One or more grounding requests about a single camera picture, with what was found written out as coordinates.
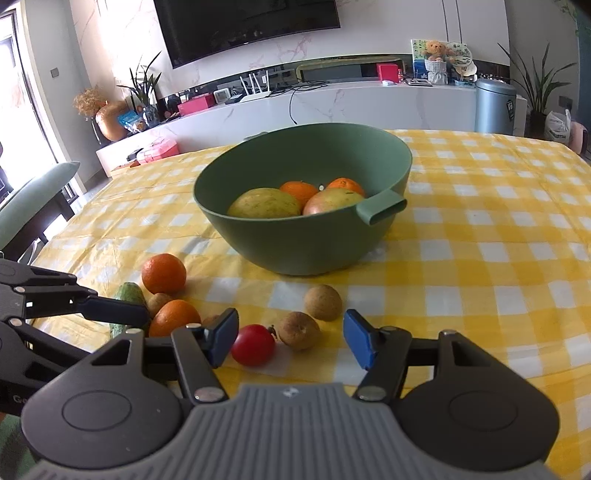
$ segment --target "green bowl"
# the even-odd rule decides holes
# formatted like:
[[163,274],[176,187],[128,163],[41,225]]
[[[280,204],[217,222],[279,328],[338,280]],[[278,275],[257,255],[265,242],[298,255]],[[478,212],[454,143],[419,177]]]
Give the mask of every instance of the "green bowl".
[[[348,267],[374,249],[396,213],[413,156],[383,130],[355,124],[313,124],[251,138],[209,164],[194,185],[197,205],[222,237],[267,270],[318,275]],[[357,181],[367,199],[317,215],[245,219],[226,215],[242,193],[279,188],[290,180],[327,185],[339,177]]]

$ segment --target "tangerine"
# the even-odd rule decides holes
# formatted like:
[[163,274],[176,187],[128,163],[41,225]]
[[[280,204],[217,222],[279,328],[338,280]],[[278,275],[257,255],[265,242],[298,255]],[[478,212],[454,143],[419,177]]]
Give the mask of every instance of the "tangerine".
[[308,203],[308,200],[318,193],[316,187],[304,181],[287,181],[279,189],[294,197],[302,208]]
[[150,293],[175,293],[186,281],[183,262],[171,254],[154,255],[142,267],[142,282]]
[[201,323],[201,316],[195,307],[184,300],[169,301],[150,323],[148,336],[166,337],[188,323]]
[[347,189],[352,192],[359,193],[362,197],[365,197],[365,191],[359,183],[354,180],[341,177],[339,179],[331,181],[326,188],[328,189]]

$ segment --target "trash can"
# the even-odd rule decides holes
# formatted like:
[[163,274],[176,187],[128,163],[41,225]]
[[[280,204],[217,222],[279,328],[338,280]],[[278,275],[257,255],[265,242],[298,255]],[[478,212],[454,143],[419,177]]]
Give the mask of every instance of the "trash can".
[[517,90],[498,80],[476,81],[476,132],[513,135]]

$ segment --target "potted plant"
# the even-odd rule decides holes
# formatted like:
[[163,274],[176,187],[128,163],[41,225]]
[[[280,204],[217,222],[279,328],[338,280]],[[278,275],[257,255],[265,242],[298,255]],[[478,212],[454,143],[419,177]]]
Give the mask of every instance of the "potted plant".
[[135,75],[133,74],[131,68],[129,69],[129,74],[131,75],[131,82],[133,84],[133,87],[129,87],[127,85],[117,85],[117,87],[127,88],[129,90],[131,94],[131,103],[134,106],[134,110],[137,110],[134,102],[134,95],[141,102],[143,106],[141,113],[144,117],[146,125],[148,125],[148,128],[156,127],[160,124],[160,119],[158,117],[158,109],[155,105],[151,104],[150,98],[152,94],[156,94],[156,85],[158,84],[158,81],[160,80],[160,76],[162,75],[162,73],[159,73],[156,78],[154,78],[154,74],[151,74],[148,77],[148,70],[161,53],[162,52],[159,51],[156,54],[156,56],[152,59],[152,61],[148,63],[147,66],[138,65],[135,69]]
[[530,136],[543,140],[548,98],[550,97],[550,94],[557,88],[570,85],[570,82],[555,82],[554,77],[556,77],[558,72],[562,72],[563,70],[574,67],[577,63],[569,63],[568,65],[565,65],[559,69],[552,68],[549,72],[546,72],[546,60],[548,59],[548,51],[550,50],[550,43],[548,43],[546,45],[544,57],[542,58],[541,72],[538,72],[538,69],[535,65],[535,60],[532,57],[531,64],[533,67],[533,74],[530,74],[523,58],[518,51],[516,51],[516,53],[523,68],[521,68],[521,65],[515,61],[511,54],[506,49],[504,49],[502,45],[498,45],[509,57],[511,63],[517,67],[517,70],[522,77],[522,80],[511,80],[525,90],[525,94],[527,95],[527,99],[530,103]]

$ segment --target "tv stand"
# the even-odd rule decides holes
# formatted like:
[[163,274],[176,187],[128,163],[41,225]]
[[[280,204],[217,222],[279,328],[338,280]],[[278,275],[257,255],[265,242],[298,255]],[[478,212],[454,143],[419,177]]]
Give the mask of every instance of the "tv stand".
[[[105,173],[158,137],[174,138],[182,153],[237,144],[246,137],[291,127],[293,92],[252,102],[216,105],[101,148]],[[527,101],[518,97],[515,135],[523,136]],[[476,89],[409,85],[384,87],[381,82],[331,83],[296,92],[291,115],[298,124],[347,122],[382,129],[437,129],[473,132]]]

